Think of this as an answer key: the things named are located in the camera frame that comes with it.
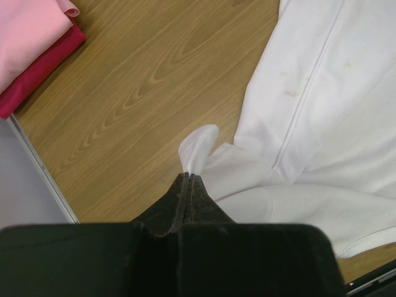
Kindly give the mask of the white t shirt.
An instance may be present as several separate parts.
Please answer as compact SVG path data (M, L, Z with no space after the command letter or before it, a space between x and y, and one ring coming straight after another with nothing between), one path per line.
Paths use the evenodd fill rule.
M395 2L281 1L232 144L179 147L238 223L320 228L338 257L395 241Z

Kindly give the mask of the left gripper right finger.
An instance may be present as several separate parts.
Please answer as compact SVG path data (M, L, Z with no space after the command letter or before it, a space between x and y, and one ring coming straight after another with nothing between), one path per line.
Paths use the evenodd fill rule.
M202 178L186 173L187 191L184 223L234 223L209 196Z

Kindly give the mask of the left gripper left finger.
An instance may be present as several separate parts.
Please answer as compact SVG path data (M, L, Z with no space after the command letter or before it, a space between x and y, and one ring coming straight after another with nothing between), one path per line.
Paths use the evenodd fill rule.
M167 192L131 223L141 223L155 236L166 236L183 223L189 175L177 175Z

